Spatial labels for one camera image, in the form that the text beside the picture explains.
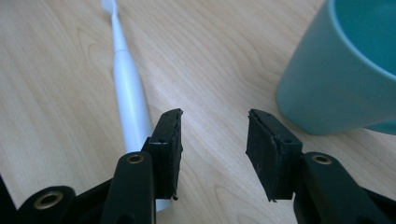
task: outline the wooden table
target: wooden table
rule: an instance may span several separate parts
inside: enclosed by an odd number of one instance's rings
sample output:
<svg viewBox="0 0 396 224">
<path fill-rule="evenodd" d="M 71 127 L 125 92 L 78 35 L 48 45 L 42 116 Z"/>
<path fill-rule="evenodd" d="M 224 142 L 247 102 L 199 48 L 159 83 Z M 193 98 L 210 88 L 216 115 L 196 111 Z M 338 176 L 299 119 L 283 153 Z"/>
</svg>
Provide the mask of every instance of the wooden table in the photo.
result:
<svg viewBox="0 0 396 224">
<path fill-rule="evenodd" d="M 395 136 L 314 136 L 276 108 L 276 84 L 322 3 L 119 0 L 153 125 L 184 110 L 179 200 L 158 223 L 296 222 L 291 201 L 268 203 L 245 154 L 250 108 L 396 199 Z M 17 206 L 49 186 L 80 194 L 113 175 L 124 148 L 112 64 L 99 0 L 0 0 L 0 172 Z"/>
</svg>

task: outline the white toothbrush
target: white toothbrush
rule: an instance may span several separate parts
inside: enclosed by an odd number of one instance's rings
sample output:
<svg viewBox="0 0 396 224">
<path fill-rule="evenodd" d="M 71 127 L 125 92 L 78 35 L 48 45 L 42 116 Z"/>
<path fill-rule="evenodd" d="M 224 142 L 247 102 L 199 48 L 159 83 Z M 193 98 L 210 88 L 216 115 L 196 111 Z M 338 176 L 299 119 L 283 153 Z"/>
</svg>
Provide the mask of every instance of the white toothbrush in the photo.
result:
<svg viewBox="0 0 396 224">
<path fill-rule="evenodd" d="M 153 131 L 145 93 L 120 26 L 116 0 L 102 0 L 102 7 L 111 14 L 114 81 L 125 149 L 127 153 L 140 151 Z M 156 204 L 161 211 L 170 206 L 170 201 L 157 200 Z"/>
</svg>

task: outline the teal mug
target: teal mug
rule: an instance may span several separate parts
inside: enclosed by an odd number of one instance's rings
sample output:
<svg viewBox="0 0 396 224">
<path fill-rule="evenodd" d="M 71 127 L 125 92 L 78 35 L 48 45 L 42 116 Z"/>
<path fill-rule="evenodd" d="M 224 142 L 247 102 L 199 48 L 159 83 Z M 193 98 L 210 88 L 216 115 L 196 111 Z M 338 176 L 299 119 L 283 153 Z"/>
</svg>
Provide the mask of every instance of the teal mug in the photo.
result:
<svg viewBox="0 0 396 224">
<path fill-rule="evenodd" d="M 312 134 L 396 134 L 396 1 L 328 0 L 276 90 L 283 116 Z"/>
</svg>

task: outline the table surface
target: table surface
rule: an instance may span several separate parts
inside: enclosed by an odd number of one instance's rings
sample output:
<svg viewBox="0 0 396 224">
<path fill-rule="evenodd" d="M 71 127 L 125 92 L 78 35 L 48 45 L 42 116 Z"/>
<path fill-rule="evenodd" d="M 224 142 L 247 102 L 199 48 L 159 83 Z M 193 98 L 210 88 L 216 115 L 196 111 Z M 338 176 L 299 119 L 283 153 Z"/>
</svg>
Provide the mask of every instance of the table surface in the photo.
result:
<svg viewBox="0 0 396 224">
<path fill-rule="evenodd" d="M 277 116 L 304 152 L 337 158 L 367 189 L 396 199 L 396 137 L 303 132 L 279 115 L 276 85 L 322 0 L 119 0 L 155 125 L 184 111 L 177 202 L 158 223 L 296 223 L 268 203 L 246 155 L 248 111 Z M 0 172 L 17 206 L 113 176 L 124 148 L 109 16 L 99 0 L 0 0 Z"/>
</svg>

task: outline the mug handle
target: mug handle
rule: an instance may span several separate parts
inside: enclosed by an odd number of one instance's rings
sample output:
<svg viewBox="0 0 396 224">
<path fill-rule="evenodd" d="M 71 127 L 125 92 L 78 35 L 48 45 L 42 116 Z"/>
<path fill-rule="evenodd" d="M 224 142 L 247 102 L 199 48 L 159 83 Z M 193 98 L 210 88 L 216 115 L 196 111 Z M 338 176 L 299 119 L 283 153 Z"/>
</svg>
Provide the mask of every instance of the mug handle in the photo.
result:
<svg viewBox="0 0 396 224">
<path fill-rule="evenodd" d="M 379 133 L 396 134 L 396 119 L 364 127 Z"/>
</svg>

